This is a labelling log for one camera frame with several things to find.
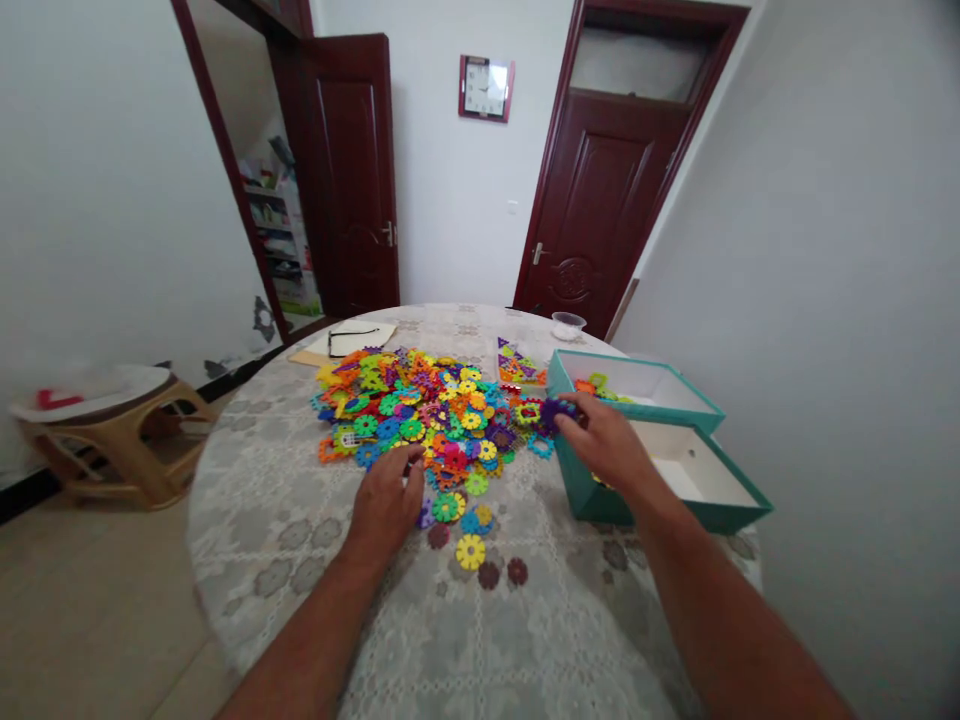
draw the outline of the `lace tablecloth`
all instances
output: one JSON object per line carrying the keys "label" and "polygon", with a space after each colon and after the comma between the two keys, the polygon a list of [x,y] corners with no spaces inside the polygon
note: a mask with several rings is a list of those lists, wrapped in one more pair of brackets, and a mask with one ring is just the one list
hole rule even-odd
{"label": "lace tablecloth", "polygon": [[[561,346],[622,355],[589,336],[560,343],[549,320],[482,305],[412,305],[362,319],[397,325],[388,350],[453,356],[485,379],[494,377],[498,337],[541,361]],[[227,405],[190,496],[198,589],[240,673],[340,548],[363,475],[352,460],[317,460],[316,370],[287,360],[309,343],[273,360]],[[556,456],[521,450],[483,500],[496,517],[485,541],[499,584],[484,590],[461,569],[459,527],[439,551],[411,532],[371,610],[341,717],[700,714],[636,535],[575,521]],[[718,542],[759,587],[755,530]],[[529,570],[522,587],[507,579],[514,557]]]}

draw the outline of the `forearm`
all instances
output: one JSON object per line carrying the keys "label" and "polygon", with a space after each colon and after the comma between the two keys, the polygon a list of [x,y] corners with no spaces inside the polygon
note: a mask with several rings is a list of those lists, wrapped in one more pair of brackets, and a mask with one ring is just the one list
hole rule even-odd
{"label": "forearm", "polygon": [[659,476],[630,506],[674,640],[711,717],[850,717],[783,621]]}
{"label": "forearm", "polygon": [[333,717],[384,570],[341,551],[218,717]]}

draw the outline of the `door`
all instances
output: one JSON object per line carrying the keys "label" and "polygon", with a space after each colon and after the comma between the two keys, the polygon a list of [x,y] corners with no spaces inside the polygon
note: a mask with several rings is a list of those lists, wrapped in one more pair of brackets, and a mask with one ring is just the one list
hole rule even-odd
{"label": "door", "polygon": [[562,117],[519,307],[603,338],[690,107],[571,88]]}
{"label": "door", "polygon": [[327,266],[324,307],[342,318],[394,307],[400,282],[389,41],[382,34],[318,38],[304,40],[303,50],[322,186],[314,265]]}

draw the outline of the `tan stool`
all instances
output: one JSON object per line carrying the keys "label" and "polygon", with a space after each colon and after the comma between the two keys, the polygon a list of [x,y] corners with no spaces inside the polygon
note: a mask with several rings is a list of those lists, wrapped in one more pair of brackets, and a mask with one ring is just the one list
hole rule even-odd
{"label": "tan stool", "polygon": [[[171,407],[176,414],[163,409],[175,401],[189,402],[196,412],[184,415],[175,404]],[[11,411],[21,415],[13,407]],[[146,510],[160,510],[186,494],[204,442],[197,442],[165,464],[141,436],[151,440],[173,438],[183,434],[182,423],[212,425],[216,419],[210,406],[192,387],[168,372],[167,380],[159,387],[121,404],[55,422],[17,417],[17,423],[26,441],[47,460],[63,490],[75,500],[132,498]],[[64,446],[64,440],[80,443],[87,452],[81,455],[71,452]],[[119,481],[111,482],[99,470],[91,468],[101,458],[110,464]]]}

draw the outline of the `hand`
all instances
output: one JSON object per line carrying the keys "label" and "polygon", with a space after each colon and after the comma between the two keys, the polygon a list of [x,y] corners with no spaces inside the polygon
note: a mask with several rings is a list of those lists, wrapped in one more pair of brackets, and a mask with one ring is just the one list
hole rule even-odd
{"label": "hand", "polygon": [[572,418],[558,414],[557,427],[591,472],[628,502],[642,497],[647,488],[664,484],[622,413],[586,393],[564,393],[560,399],[572,402],[587,416],[583,428]]}
{"label": "hand", "polygon": [[[423,505],[423,446],[404,445],[382,456],[360,482],[341,555],[384,572],[413,529]],[[403,472],[413,463],[407,486]]]}

